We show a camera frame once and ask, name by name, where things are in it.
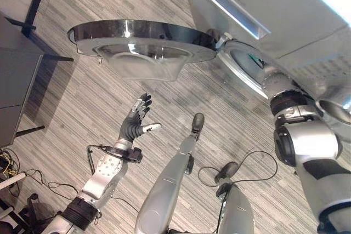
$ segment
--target floor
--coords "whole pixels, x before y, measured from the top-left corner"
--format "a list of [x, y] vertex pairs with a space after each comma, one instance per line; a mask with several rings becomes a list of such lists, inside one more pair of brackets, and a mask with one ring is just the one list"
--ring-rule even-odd
[[[267, 103], [251, 92], [218, 60], [186, 65], [176, 82], [127, 82], [105, 63], [78, 55], [67, 31], [80, 23], [101, 19], [145, 19], [194, 27], [188, 0], [42, 0], [36, 33], [60, 55], [74, 62], [43, 62], [34, 85], [21, 129], [46, 125], [46, 129], [17, 138], [12, 149], [21, 170], [40, 169], [47, 181], [81, 188], [89, 178], [86, 146], [113, 145], [118, 129], [133, 101], [142, 93], [153, 96], [145, 123], [159, 121], [163, 128], [137, 139], [143, 150], [141, 164], [131, 164], [118, 185], [116, 197], [140, 208], [153, 182], [177, 146], [187, 136], [192, 117], [204, 113], [205, 127], [194, 152], [194, 172], [185, 176], [171, 227], [193, 233], [216, 228], [220, 202], [214, 188], [200, 183], [200, 167], [221, 168], [240, 161], [248, 151], [274, 154], [273, 117]], [[340, 160], [349, 168], [350, 150]], [[250, 157], [234, 179], [269, 176], [274, 163], [258, 154]], [[276, 177], [265, 182], [243, 182], [240, 188], [252, 204], [255, 233], [316, 233], [317, 222], [309, 210], [294, 169], [279, 163]], [[210, 182], [213, 172], [203, 176]], [[33, 192], [45, 203], [42, 216], [64, 210], [68, 200], [49, 192], [31, 178], [21, 183], [18, 199], [8, 191], [1, 197], [21, 208]], [[60, 193], [72, 197], [70, 189]], [[136, 212], [111, 200], [97, 225], [86, 233], [133, 233]]]

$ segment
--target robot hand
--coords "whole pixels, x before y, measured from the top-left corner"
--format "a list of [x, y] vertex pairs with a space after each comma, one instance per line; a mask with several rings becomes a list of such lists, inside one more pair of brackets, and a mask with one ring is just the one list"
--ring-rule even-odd
[[133, 143], [134, 139], [142, 134], [161, 128], [160, 123], [152, 123], [145, 126], [141, 125], [141, 121], [150, 111], [151, 103], [151, 95], [148, 95], [147, 93], [143, 94], [135, 102], [121, 125], [119, 139], [125, 139]]

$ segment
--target desk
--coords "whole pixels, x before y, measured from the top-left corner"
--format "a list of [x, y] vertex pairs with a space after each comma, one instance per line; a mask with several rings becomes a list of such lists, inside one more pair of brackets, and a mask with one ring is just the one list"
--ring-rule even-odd
[[0, 14], [0, 148], [14, 142], [43, 56]]

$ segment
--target cable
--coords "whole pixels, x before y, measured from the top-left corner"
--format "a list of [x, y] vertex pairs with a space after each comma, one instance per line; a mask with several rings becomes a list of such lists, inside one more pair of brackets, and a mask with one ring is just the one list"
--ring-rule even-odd
[[19, 185], [18, 185], [18, 182], [15, 182], [15, 185], [17, 186], [17, 194], [13, 194], [13, 193], [12, 193], [12, 191], [11, 191], [11, 188], [12, 188], [12, 187], [9, 188], [9, 192], [10, 192], [10, 194], [11, 194], [12, 196], [14, 196], [14, 197], [19, 197], [19, 196], [20, 196], [20, 187], [19, 187]]
[[218, 173], [219, 173], [219, 170], [215, 167], [201, 167], [200, 170], [197, 172], [197, 178], [200, 180], [201, 183], [203, 183], [205, 186], [208, 186], [208, 187], [217, 187], [218, 185], [209, 185], [207, 183], [205, 183], [201, 178], [200, 178], [200, 172], [206, 168], [211, 168], [213, 170], [216, 170]]
[[[36, 179], [36, 178], [34, 177], [34, 175], [35, 175], [36, 173], [38, 173], [38, 174], [40, 175], [40, 179], [39, 179], [39, 180]], [[76, 194], [78, 194], [78, 190], [77, 190], [74, 186], [72, 186], [72, 185], [70, 185], [70, 184], [61, 184], [61, 183], [54, 182], [54, 181], [51, 181], [51, 182], [49, 182], [49, 183], [47, 183], [47, 184], [44, 183], [44, 180], [43, 180], [43, 173], [42, 173], [40, 170], [38, 170], [38, 169], [29, 169], [29, 170], [27, 170], [27, 171], [25, 172], [25, 174], [26, 174], [26, 176], [29, 176], [29, 177], [33, 178], [34, 181], [36, 181], [38, 184], [45, 186], [45, 187], [46, 187], [47, 189], [49, 189], [52, 193], [54, 193], [54, 194], [56, 194], [56, 195], [58, 195], [58, 196], [60, 196], [60, 197], [66, 198], [66, 199], [68, 199], [68, 200], [70, 200], [70, 201], [73, 201], [73, 199], [62, 195], [62, 194], [60, 194], [60, 193], [54, 191], [53, 189], [57, 189], [58, 187], [61, 187], [61, 186], [68, 186], [68, 187], [72, 188], [72, 189], [75, 191]]]
[[[249, 181], [266, 181], [266, 180], [269, 180], [271, 178], [273, 178], [277, 172], [278, 172], [278, 163], [277, 161], [275, 160], [275, 158], [270, 154], [270, 153], [267, 153], [266, 151], [263, 151], [263, 150], [257, 150], [257, 151], [252, 151], [250, 153], [248, 153], [244, 158], [243, 160], [240, 162], [236, 172], [240, 169], [240, 167], [242, 166], [242, 164], [244, 163], [244, 161], [246, 160], [247, 157], [249, 157], [250, 155], [252, 155], [253, 153], [258, 153], [258, 152], [261, 152], [261, 153], [265, 153], [266, 155], [270, 156], [274, 163], [275, 163], [275, 171], [274, 173], [268, 177], [268, 178], [261, 178], [261, 179], [243, 179], [243, 180], [238, 180], [238, 181], [234, 181], [232, 182], [231, 184], [235, 184], [235, 183], [239, 183], [239, 182], [249, 182]], [[203, 169], [206, 169], [206, 168], [210, 168], [210, 169], [214, 169], [216, 170], [217, 172], [219, 172], [219, 170], [215, 167], [201, 167], [199, 172], [197, 173], [197, 178], [200, 180], [201, 183], [203, 183], [205, 186], [208, 186], [208, 187], [217, 187], [218, 185], [209, 185], [209, 184], [206, 184], [200, 177], [200, 172], [203, 170]]]
[[[257, 151], [252, 151], [250, 153], [248, 153], [244, 158], [243, 160], [240, 162], [237, 170], [236, 170], [236, 173], [237, 171], [240, 169], [240, 167], [243, 165], [244, 161], [250, 156], [252, 155], [253, 153], [258, 153], [258, 152], [261, 152], [261, 153], [265, 153], [266, 155], [270, 156], [274, 163], [275, 163], [275, 171], [274, 173], [268, 177], [268, 178], [262, 178], [262, 179], [243, 179], [243, 180], [237, 180], [237, 181], [233, 181], [231, 182], [230, 184], [233, 186], [234, 184], [236, 183], [239, 183], [239, 182], [249, 182], [249, 181], [266, 181], [266, 180], [269, 180], [271, 178], [273, 178], [277, 172], [278, 172], [278, 163], [277, 161], [275, 160], [275, 158], [270, 154], [270, 153], [267, 153], [266, 151], [262, 151], [262, 150], [257, 150]], [[198, 179], [200, 180], [201, 183], [203, 183], [205, 186], [208, 186], [208, 187], [217, 187], [218, 185], [209, 185], [209, 184], [206, 184], [204, 183], [204, 181], [200, 178], [200, 171], [202, 171], [203, 169], [205, 168], [210, 168], [210, 169], [214, 169], [216, 170], [217, 172], [219, 172], [219, 170], [215, 167], [201, 167], [199, 172], [197, 173], [197, 177]], [[218, 217], [218, 222], [217, 222], [217, 227], [215, 229], [215, 231], [213, 233], [217, 233], [218, 232], [218, 229], [219, 229], [219, 224], [220, 224], [220, 218], [221, 218], [221, 215], [222, 215], [222, 210], [223, 210], [223, 206], [224, 206], [224, 202], [227, 200], [227, 195], [228, 195], [228, 192], [225, 194], [225, 197], [223, 198], [223, 201], [222, 201], [222, 205], [220, 206], [220, 211], [219, 211], [219, 217]]]
[[[9, 154], [8, 151], [12, 152], [15, 155], [15, 157], [17, 158], [18, 164], [16, 163], [16, 161], [13, 160], [12, 156]], [[11, 157], [12, 161], [17, 165], [16, 171], [18, 173], [20, 168], [21, 168], [21, 163], [20, 163], [20, 159], [18, 158], [18, 155], [10, 148], [4, 148], [4, 149], [2, 149], [2, 152], [7, 153]]]
[[130, 203], [129, 203], [128, 201], [126, 201], [125, 199], [120, 198], [120, 197], [111, 197], [111, 198], [116, 199], [116, 200], [121, 200], [121, 201], [127, 203], [131, 208], [133, 208], [137, 213], [139, 213], [139, 210], [137, 210], [132, 204], [130, 204]]
[[227, 201], [227, 196], [228, 196], [228, 192], [225, 194], [225, 196], [223, 198], [223, 201], [222, 201], [222, 204], [220, 205], [220, 211], [219, 211], [219, 217], [218, 217], [218, 221], [217, 221], [217, 227], [213, 231], [213, 233], [217, 233], [218, 232], [219, 224], [220, 224], [220, 217], [222, 216], [222, 210], [223, 210], [223, 207], [224, 207], [224, 202]]
[[241, 167], [242, 164], [244, 163], [245, 159], [246, 159], [247, 157], [249, 157], [250, 155], [252, 155], [253, 153], [265, 153], [266, 155], [269, 155], [269, 156], [273, 159], [273, 161], [274, 161], [274, 163], [275, 163], [275, 171], [274, 171], [274, 173], [273, 173], [270, 177], [268, 177], [268, 178], [261, 178], [261, 179], [243, 179], [243, 180], [234, 181], [234, 182], [231, 182], [232, 185], [235, 184], [235, 183], [239, 183], [239, 182], [266, 181], [266, 180], [269, 180], [269, 179], [275, 177], [275, 175], [278, 173], [278, 163], [277, 163], [277, 161], [275, 160], [275, 158], [274, 158], [270, 153], [267, 153], [266, 151], [262, 151], [262, 150], [257, 150], [257, 151], [253, 151], [253, 152], [248, 153], [248, 154], [244, 157], [244, 159], [241, 161], [241, 163], [239, 164], [239, 166], [238, 166], [238, 168], [237, 168], [237, 171], [240, 169], [240, 167]]

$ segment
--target desk leg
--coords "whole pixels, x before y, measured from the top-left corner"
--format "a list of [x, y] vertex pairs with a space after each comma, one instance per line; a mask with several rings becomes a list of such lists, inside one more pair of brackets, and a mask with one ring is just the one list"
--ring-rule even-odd
[[44, 54], [43, 60], [74, 61], [73, 58]]
[[33, 133], [35, 131], [42, 130], [44, 128], [45, 128], [45, 126], [42, 125], [42, 126], [39, 126], [39, 127], [35, 127], [35, 128], [19, 131], [19, 132], [16, 133], [16, 137], [19, 137], [19, 136], [22, 136], [22, 135], [25, 135], [25, 134], [30, 134], [30, 133]]

